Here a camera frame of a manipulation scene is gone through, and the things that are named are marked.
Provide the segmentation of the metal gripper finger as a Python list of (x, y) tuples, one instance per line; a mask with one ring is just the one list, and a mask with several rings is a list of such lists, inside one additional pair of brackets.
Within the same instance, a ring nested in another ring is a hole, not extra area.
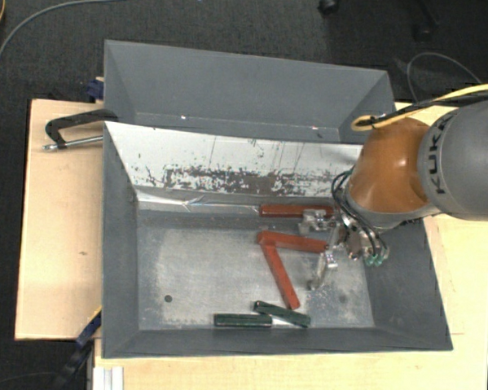
[(323, 252), (319, 254), (316, 271), (312, 279), (308, 282), (308, 289), (315, 291), (321, 287), (326, 287), (332, 281), (333, 274), (338, 269), (338, 263), (332, 252)]
[(300, 234), (309, 235), (310, 232), (325, 232), (336, 227), (336, 219), (328, 211), (323, 209), (304, 209), (302, 220), (298, 224)]

